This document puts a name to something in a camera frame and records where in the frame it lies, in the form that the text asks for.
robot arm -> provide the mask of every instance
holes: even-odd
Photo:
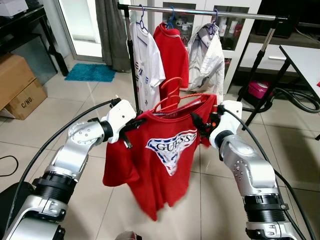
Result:
[[[120,130],[136,115],[130,103],[121,100],[101,121],[70,127],[65,145],[57,150],[43,176],[33,181],[34,193],[25,200],[3,240],[62,240],[65,230],[58,223],[65,218],[89,151],[102,142],[118,141]]]
[[[227,100],[224,108],[241,118],[241,102]],[[247,214],[246,233],[253,240],[298,240],[292,224],[283,210],[273,167],[257,151],[236,135],[239,122],[227,112],[209,136],[214,148],[219,149],[220,160],[232,171]]]

blue hanger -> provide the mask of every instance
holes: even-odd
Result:
[[[174,8],[173,6],[170,6],[170,8],[172,8],[173,14],[172,14],[172,17],[169,19],[169,22],[168,22],[168,24],[166,25],[166,28],[168,28],[169,25],[170,25],[170,27],[173,29],[174,26],[173,26],[173,24],[172,24],[172,21],[175,19],[175,8]]]
[[[140,28],[141,28],[142,30],[145,29],[145,30],[149,33],[148,29],[145,27],[144,21],[142,20],[142,18],[143,18],[144,15],[145,15],[144,6],[142,6],[142,4],[139,4],[139,7],[142,8],[142,15],[141,15],[141,20],[140,20],[140,22],[137,22],[137,24],[140,24]]]
[[[216,22],[218,20],[218,10],[215,8],[215,9],[213,9],[213,11],[215,11],[216,17],[215,17],[215,20],[212,22],[211,26],[209,27],[208,31],[209,31],[210,35],[215,34],[215,25],[216,25]]]

white shirt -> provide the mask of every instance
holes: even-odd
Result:
[[[195,31],[188,42],[189,85],[195,92],[215,94],[217,104],[224,100],[225,57],[219,39],[219,28],[209,35],[206,24]]]
[[[130,34],[139,107],[142,111],[147,111],[160,101],[159,85],[166,79],[164,66],[160,51],[150,33],[133,22],[130,24]]]

gray curtain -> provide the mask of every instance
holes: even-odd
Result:
[[[95,0],[96,19],[102,47],[102,59],[118,72],[130,71],[127,36],[118,0]]]

white table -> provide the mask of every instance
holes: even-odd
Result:
[[[320,49],[280,45],[280,49],[295,71],[320,99]]]
[[[284,61],[284,64],[276,78],[273,80],[270,87],[267,89],[264,96],[245,122],[247,126],[251,123],[252,119],[254,119],[260,108],[266,103],[268,96],[274,90],[276,84],[285,74],[290,65],[293,66],[300,78],[308,83],[314,97],[318,98],[320,101],[320,86],[317,86],[320,82],[320,49],[287,45],[280,45],[279,47],[285,55],[286,60]]]

